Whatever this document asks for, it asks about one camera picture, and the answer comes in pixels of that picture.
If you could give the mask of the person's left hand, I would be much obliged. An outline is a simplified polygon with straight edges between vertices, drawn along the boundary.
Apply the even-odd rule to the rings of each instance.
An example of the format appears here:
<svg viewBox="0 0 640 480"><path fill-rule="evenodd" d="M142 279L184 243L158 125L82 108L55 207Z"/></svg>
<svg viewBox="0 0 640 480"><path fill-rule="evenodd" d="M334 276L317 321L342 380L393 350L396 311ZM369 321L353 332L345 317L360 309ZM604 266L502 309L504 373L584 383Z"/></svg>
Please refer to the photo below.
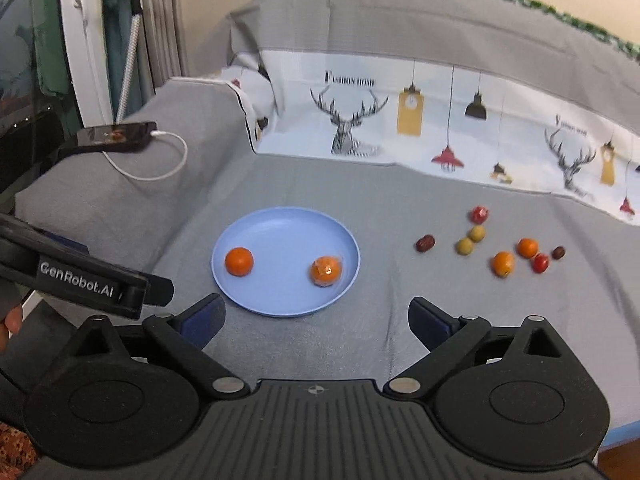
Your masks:
<svg viewBox="0 0 640 480"><path fill-rule="evenodd" d="M18 334L23 324L23 308L16 306L0 323L0 352L6 350L12 336Z"/></svg>

